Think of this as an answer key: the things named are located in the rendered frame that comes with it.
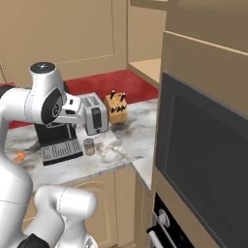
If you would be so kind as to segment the beige tall cabinet panel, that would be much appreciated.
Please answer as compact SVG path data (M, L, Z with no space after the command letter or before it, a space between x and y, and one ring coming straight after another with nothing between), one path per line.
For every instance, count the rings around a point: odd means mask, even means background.
M169 0L161 70L248 116L248 0Z

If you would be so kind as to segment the white oven knob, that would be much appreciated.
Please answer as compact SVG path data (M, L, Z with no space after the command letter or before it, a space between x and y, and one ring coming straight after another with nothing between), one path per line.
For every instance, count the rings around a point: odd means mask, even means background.
M159 210L158 221L161 225L168 228L171 225L170 219L164 209Z

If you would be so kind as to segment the narrow beige base cabinet door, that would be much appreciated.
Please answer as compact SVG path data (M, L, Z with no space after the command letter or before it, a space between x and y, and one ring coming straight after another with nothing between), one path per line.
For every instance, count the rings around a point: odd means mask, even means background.
M134 240L136 172L132 166L114 173L116 196L117 244L126 246Z

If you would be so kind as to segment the beige wall cabinet door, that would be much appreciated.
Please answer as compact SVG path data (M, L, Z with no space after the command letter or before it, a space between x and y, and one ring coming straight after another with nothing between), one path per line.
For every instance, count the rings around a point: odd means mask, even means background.
M122 70L127 0L0 0L0 83L29 86L52 62L63 79Z

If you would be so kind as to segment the black coffee machine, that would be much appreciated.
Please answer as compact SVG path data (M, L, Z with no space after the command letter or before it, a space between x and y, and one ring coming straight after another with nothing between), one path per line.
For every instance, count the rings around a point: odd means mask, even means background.
M72 160L83 155L76 134L76 124L35 125L45 166Z

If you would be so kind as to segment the beige corner base cabinet panel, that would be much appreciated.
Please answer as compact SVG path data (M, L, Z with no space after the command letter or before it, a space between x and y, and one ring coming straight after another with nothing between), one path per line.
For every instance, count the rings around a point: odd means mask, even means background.
M149 248L146 230L151 225L151 215L152 193L137 173L135 186L135 243L137 248Z

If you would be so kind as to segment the wooden knife block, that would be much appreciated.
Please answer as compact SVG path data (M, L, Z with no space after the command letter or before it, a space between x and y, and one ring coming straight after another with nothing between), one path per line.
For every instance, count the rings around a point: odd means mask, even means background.
M111 124L120 123L127 120L127 102L125 99L120 102L122 93L114 94L113 98L107 95L105 98L105 105L108 110L108 121Z

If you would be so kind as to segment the wide beige base cabinet door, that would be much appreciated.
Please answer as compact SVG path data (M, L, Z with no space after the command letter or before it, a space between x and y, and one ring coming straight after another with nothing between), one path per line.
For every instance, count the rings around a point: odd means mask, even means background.
M114 174L107 172L98 176L67 182L66 186L93 192L97 197L97 209L85 220L85 226L99 248L110 248L117 244Z

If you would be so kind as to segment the open beige wall cabinet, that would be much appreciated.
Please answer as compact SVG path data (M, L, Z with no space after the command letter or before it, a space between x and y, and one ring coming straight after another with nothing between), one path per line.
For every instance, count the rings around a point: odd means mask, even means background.
M159 87L169 0L128 0L128 68Z

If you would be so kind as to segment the silver toaster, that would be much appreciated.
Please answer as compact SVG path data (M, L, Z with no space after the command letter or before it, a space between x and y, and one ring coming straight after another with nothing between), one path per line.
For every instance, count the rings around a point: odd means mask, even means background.
M84 128L88 136L106 132L109 129L108 112L99 96L93 92L81 97L84 108Z

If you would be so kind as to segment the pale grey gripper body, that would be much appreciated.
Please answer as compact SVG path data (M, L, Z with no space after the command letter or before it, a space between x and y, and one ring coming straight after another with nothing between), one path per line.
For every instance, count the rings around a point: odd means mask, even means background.
M69 123L83 125L85 120L82 115L76 114L60 114L56 119L56 123Z

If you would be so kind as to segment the canned food with red label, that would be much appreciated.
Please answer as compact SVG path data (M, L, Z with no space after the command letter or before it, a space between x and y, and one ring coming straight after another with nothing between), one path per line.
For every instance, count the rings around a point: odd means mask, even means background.
M84 151L87 156L92 156L95 153L95 145L93 139L85 139L83 141Z

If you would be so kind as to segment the black built-in microwave oven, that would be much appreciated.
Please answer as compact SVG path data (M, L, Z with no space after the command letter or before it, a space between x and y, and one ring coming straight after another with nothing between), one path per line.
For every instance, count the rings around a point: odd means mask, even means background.
M164 73L155 166L221 248L248 248L248 118Z

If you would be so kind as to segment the small orange curved object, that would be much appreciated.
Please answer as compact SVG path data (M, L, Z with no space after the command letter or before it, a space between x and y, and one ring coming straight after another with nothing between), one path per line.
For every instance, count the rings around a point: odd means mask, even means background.
M14 155L14 162L19 163L23 161L25 157L26 157L26 153L23 151L19 151Z

